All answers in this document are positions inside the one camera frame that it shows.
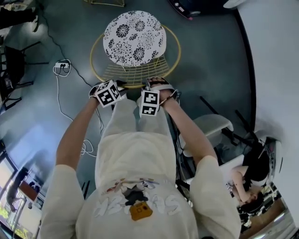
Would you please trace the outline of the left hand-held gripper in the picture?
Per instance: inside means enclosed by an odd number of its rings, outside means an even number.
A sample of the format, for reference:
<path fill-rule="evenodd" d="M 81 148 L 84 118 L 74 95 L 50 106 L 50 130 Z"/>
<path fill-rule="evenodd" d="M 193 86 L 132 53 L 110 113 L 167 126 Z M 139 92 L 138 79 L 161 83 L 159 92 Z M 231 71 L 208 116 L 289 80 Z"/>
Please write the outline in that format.
<path fill-rule="evenodd" d="M 114 105 L 125 98 L 126 82 L 121 80 L 109 80 L 96 84 L 89 92 L 89 97 L 96 98 L 102 107 Z"/>

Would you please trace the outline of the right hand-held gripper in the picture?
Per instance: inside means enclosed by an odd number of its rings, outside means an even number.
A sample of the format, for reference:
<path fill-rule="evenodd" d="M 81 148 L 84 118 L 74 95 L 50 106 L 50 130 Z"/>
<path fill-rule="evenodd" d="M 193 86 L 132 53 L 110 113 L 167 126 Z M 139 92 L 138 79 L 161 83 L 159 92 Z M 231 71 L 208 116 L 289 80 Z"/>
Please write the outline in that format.
<path fill-rule="evenodd" d="M 142 81 L 140 116 L 156 116 L 160 106 L 170 97 L 175 96 L 175 90 L 170 84 L 151 87 L 149 80 Z M 165 100 L 160 100 L 160 91 L 169 90 L 171 95 Z"/>

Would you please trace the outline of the person's right hand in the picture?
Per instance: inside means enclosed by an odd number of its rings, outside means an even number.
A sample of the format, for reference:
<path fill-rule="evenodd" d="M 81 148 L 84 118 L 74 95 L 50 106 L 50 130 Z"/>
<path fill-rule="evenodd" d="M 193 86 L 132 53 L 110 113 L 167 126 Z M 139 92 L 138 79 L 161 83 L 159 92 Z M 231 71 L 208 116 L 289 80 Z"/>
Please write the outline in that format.
<path fill-rule="evenodd" d="M 168 84 L 168 83 L 162 77 L 152 77 L 149 79 L 149 84 L 151 87 L 154 87 L 156 85 L 164 85 L 164 84 Z"/>

